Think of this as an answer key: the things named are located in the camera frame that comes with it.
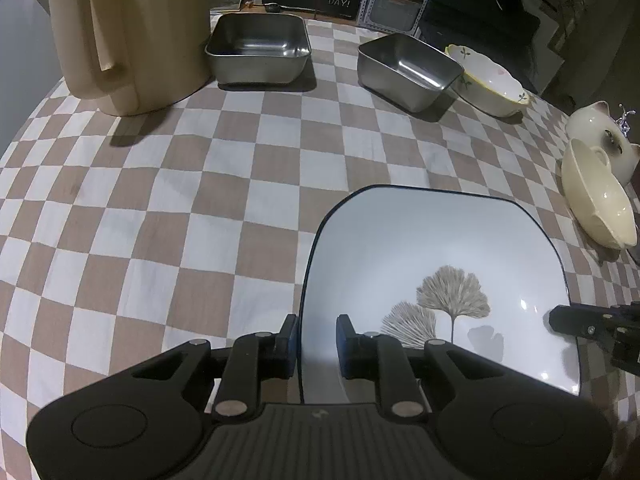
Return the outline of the checkered tablecloth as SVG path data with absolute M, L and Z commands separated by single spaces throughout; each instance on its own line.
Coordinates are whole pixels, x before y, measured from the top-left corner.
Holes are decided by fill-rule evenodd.
M 226 346 L 299 306 L 314 232 L 375 183 L 504 196 L 561 255 L 570 296 L 639 296 L 627 256 L 579 232 L 555 162 L 565 115 L 503 122 L 446 98 L 413 117 L 364 90 L 354 26 L 309 21 L 310 91 L 208 84 L 116 118 L 59 82 L 1 156 L 1 474 L 31 479 L 27 425 L 65 393 L 193 338 Z

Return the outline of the beige thermos jug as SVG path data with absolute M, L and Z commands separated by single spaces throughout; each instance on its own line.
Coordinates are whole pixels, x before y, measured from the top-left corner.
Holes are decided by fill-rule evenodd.
M 49 6 L 68 90 L 107 115 L 159 110 L 209 80 L 208 0 L 49 0 Z

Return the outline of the white square tree plate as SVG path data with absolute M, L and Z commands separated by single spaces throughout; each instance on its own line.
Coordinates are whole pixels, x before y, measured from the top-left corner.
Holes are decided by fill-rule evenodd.
M 373 387 L 340 371 L 336 321 L 420 349 L 451 342 L 571 394 L 576 340 L 550 311 L 568 303 L 561 258 L 537 221 L 502 198 L 372 185 L 322 220 L 300 315 L 300 391 L 308 403 L 367 402 Z

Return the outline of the steel rectangular tray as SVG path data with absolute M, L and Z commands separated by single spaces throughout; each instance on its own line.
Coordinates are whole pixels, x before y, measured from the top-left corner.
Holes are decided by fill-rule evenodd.
M 386 35 L 360 44 L 360 84 L 410 113 L 430 107 L 463 74 L 444 52 L 411 36 Z
M 298 16 L 229 13 L 216 21 L 205 54 L 221 84 L 284 86 L 303 73 L 311 45 Z

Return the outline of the silver balloon-dog figurine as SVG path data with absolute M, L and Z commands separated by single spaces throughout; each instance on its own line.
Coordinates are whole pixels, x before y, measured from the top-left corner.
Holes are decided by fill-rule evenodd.
M 626 108 L 623 106 L 622 103 L 618 104 L 618 107 L 620 108 L 620 111 L 622 112 L 622 114 L 620 114 L 620 117 L 615 119 L 614 122 L 616 123 L 617 127 L 620 129 L 620 132 L 622 133 L 622 135 L 626 138 L 630 133 L 630 129 L 631 129 L 631 126 L 629 125 L 629 118 L 631 118 L 631 116 L 634 116 L 634 114 L 636 114 L 636 111 L 626 110 Z

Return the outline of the cream two-handled bowl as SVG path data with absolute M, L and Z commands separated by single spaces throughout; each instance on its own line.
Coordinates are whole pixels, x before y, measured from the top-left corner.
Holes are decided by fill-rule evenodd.
M 574 217 L 596 243 L 616 250 L 637 245 L 629 197 L 605 150 L 571 138 L 561 162 L 561 183 Z

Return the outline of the floral yellow-rimmed bowl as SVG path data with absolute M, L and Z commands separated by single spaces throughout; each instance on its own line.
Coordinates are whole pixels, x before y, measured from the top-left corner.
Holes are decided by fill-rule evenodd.
M 529 106 L 529 94 L 504 67 L 467 46 L 450 44 L 445 54 L 463 70 L 452 84 L 458 96 L 483 113 L 511 117 Z

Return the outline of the white cat-shaped ceramic cover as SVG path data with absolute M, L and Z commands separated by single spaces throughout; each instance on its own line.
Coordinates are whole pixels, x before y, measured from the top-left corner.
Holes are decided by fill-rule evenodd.
M 611 117 L 608 102 L 598 101 L 575 110 L 566 124 L 569 138 L 582 140 L 590 148 L 602 148 L 620 184 L 630 183 L 639 163 L 639 145 L 625 138 Z

